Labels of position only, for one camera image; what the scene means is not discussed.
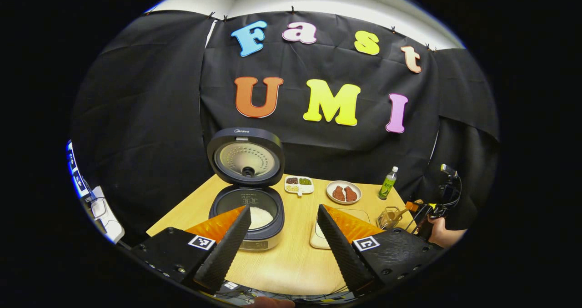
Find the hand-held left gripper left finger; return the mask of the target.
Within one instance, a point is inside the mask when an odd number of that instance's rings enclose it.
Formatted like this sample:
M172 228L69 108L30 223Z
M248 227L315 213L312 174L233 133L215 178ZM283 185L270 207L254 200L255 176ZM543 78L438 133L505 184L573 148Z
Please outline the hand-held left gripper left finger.
M174 283L214 295L220 290L250 223L250 207L241 206L187 231L167 227L131 248L131 254Z

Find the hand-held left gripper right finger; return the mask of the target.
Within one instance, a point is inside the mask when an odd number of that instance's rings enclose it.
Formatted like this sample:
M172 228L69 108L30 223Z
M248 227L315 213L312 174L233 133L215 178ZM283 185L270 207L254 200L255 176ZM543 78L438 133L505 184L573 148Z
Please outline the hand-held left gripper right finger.
M317 223L355 296L392 289L415 277L444 249L396 227L386 231L321 204Z

